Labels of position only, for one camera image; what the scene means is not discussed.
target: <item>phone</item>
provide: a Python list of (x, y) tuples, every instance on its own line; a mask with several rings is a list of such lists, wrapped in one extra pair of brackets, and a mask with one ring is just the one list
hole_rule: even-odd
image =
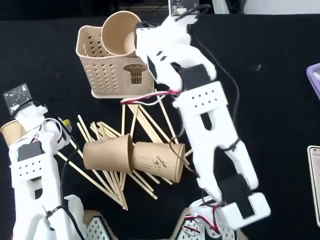
[(320, 227), (320, 146), (307, 148), (316, 223)]

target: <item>brown paper cup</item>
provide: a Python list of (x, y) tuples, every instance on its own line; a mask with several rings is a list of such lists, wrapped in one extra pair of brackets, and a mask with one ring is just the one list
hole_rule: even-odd
[(9, 147), (26, 134), (25, 129), (17, 121), (7, 122), (0, 128), (0, 133), (3, 134), (6, 145)]
[(118, 11), (109, 16), (101, 29), (102, 45), (117, 57), (134, 57), (135, 26), (140, 18), (130, 11)]
[(137, 142), (132, 155), (133, 168), (178, 183), (184, 166), (181, 158), (185, 156), (185, 145), (172, 144), (172, 148), (180, 157), (169, 144)]
[(86, 169), (131, 173), (132, 152), (130, 134), (87, 142), (83, 162)]

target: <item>plastic basket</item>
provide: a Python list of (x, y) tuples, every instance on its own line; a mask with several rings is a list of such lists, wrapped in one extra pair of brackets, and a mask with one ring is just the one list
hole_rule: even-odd
[(108, 53), (101, 42), (101, 29), (81, 27), (75, 49), (92, 95), (97, 99), (129, 98), (153, 92), (154, 80), (143, 61)]

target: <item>white robotic arm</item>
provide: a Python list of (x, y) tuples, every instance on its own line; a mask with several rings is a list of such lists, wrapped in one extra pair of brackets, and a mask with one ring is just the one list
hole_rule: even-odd
[[(213, 172), (217, 147), (223, 149), (233, 161), (237, 179), (245, 180), (243, 192), (256, 189), (258, 178), (227, 109), (228, 101), (222, 85), (214, 81), (217, 76), (215, 66), (197, 48), (190, 46), (187, 24), (195, 23), (196, 15), (187, 15), (176, 21), (177, 18), (170, 15), (161, 26), (137, 28), (136, 55), (148, 65), (157, 83), (165, 84), (175, 92), (182, 91), (173, 106), (181, 113), (192, 147), (198, 185), (215, 201), (228, 200), (226, 206), (217, 209), (217, 219), (220, 225), (238, 229), (267, 217), (271, 211), (262, 193), (246, 193), (241, 197), (242, 203), (236, 203), (233, 200), (237, 198), (237, 193), (231, 199), (227, 196), (235, 179), (224, 184), (227, 189), (223, 192), (217, 183)], [(204, 124), (204, 115), (210, 120), (209, 129)], [(250, 213), (244, 213), (244, 200), (250, 203)], [(201, 212), (212, 219), (210, 207), (201, 206), (201, 211), (198, 207), (193, 204), (190, 208), (194, 215)]]
[[(57, 126), (57, 120), (45, 118), (48, 109), (27, 103), (31, 99), (23, 84), (4, 94), (10, 113), (21, 123), (26, 134), (9, 146), (11, 181), (14, 188), (16, 221), (14, 240), (79, 240), (79, 234), (62, 206), (60, 177), (54, 155), (70, 141), (70, 136)], [(84, 209), (81, 200), (64, 198), (82, 233)]]

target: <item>table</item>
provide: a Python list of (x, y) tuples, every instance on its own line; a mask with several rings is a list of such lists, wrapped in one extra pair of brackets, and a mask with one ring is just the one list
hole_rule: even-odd
[[(163, 16), (157, 15), (141, 18), (152, 22), (163, 20)], [(115, 129), (121, 127), (119, 101), (91, 96), (75, 53), (78, 29), (83, 25), (101, 26), (104, 20), (0, 22), (1, 91), (26, 82), (33, 98), (73, 122), (80, 145), (84, 141), (75, 127), (78, 113), (87, 123), (105, 121)], [(320, 237), (307, 158), (307, 146), (320, 145), (317, 131), (320, 103), (306, 77), (306, 68), (320, 62), (319, 22), (320, 15), (217, 15), (206, 16), (193, 26), (195, 34), (234, 76), (240, 88), (237, 131), (259, 178), (257, 190), (265, 194), (272, 211), (270, 217), (243, 229), (249, 239)], [(219, 69), (218, 79), (232, 107), (235, 89)], [(178, 114), (170, 99), (164, 103), (178, 131)], [(9, 120), (4, 100), (0, 100), (0, 109), (0, 124), (4, 124)], [(150, 113), (169, 134), (160, 107), (151, 108)], [(148, 141), (139, 124), (135, 133), (134, 141)], [(5, 240), (11, 235), (15, 219), (7, 151), (2, 139), (0, 233)], [(216, 152), (216, 177), (232, 175), (231, 161), (222, 152)], [(74, 162), (82, 165), (80, 158)], [(158, 200), (129, 179), (125, 189), (128, 212), (72, 168), (67, 169), (65, 183), (65, 194), (76, 194), (85, 209), (100, 211), (119, 239), (168, 238), (181, 211), (201, 197), (195, 178), (187, 170), (179, 184), (169, 186), (162, 182), (154, 186)]]

